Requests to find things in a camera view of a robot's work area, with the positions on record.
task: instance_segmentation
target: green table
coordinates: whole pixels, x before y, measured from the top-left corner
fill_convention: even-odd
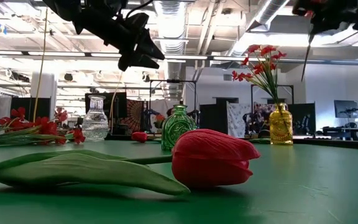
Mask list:
[[[142,189],[80,185],[23,192],[0,184],[0,224],[358,223],[358,150],[256,145],[260,159],[242,185],[172,197]],[[0,148],[0,161],[32,152],[91,149],[126,157],[162,154],[160,144],[86,142]],[[170,164],[151,166],[172,176]]]

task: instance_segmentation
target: wall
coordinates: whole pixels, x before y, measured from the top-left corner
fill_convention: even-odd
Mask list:
[[[238,73],[248,73],[248,70],[235,69]],[[197,108],[198,105],[215,104],[216,97],[223,98],[238,98],[239,103],[251,104],[251,83],[246,81],[233,82],[224,81],[224,74],[231,74],[232,70],[223,70],[221,68],[204,68],[200,78],[197,82]],[[186,68],[186,79],[191,80],[194,75],[194,68]],[[286,84],[285,74],[279,74],[278,83],[281,85]],[[287,91],[279,88],[278,95],[281,98],[286,98],[290,103],[292,101],[290,88]],[[267,98],[271,98],[269,94],[254,87],[254,102],[266,103]],[[188,111],[194,109],[194,91],[186,86],[185,88],[185,104],[188,106]]]
[[[335,118],[334,100],[358,101],[358,66],[307,65],[301,82],[302,69],[299,65],[286,77],[288,84],[295,86],[295,103],[316,103],[317,130],[346,124],[347,119]],[[350,121],[358,126],[355,119]]]

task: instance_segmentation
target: yellow vase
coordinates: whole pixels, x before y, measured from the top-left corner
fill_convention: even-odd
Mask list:
[[[276,105],[270,114],[270,143],[292,145],[292,114],[285,109],[286,104]]]

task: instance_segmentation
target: glass vase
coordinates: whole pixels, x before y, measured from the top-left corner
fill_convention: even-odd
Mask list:
[[[270,143],[292,145],[292,114],[287,111],[285,103],[276,105],[270,114]]]
[[[173,106],[173,114],[162,124],[162,150],[170,151],[178,138],[185,132],[195,130],[196,123],[186,115],[186,105]]]
[[[82,123],[82,132],[87,141],[103,141],[109,132],[109,121],[103,111],[104,96],[89,96],[89,111]]]

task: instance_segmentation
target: green glass bottle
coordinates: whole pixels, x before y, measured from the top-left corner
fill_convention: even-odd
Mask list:
[[[186,107],[186,105],[173,106],[173,114],[163,122],[162,150],[171,151],[183,133],[196,129],[194,120],[186,115]]]

